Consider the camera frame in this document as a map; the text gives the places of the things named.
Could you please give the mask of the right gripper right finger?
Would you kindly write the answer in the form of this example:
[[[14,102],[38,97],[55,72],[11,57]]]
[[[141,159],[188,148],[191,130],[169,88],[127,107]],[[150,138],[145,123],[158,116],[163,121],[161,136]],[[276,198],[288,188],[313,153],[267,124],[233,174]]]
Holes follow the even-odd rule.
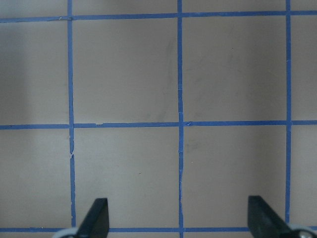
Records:
[[[248,197],[247,225],[254,238],[289,238],[291,229],[259,195]]]

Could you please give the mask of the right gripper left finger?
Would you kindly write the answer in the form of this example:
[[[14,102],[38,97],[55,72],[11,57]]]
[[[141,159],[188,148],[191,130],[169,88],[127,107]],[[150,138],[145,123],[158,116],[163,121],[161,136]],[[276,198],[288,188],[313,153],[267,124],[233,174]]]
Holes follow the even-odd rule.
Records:
[[[107,198],[97,198],[78,228],[76,238],[106,238],[109,232]]]

